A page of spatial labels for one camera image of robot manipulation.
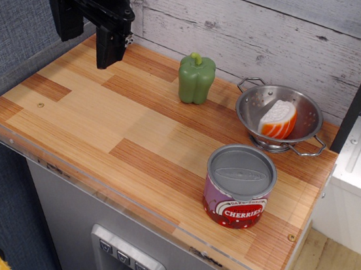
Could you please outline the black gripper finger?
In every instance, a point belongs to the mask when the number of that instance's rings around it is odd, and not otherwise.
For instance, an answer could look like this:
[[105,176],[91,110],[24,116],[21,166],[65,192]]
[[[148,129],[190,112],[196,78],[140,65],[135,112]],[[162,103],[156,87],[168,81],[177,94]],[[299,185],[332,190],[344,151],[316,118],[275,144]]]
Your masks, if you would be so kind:
[[125,35],[118,35],[105,27],[96,28],[96,65],[98,69],[106,69],[123,59],[127,46],[126,38]]
[[84,17],[73,0],[49,0],[49,4],[57,34],[63,42],[83,33]]

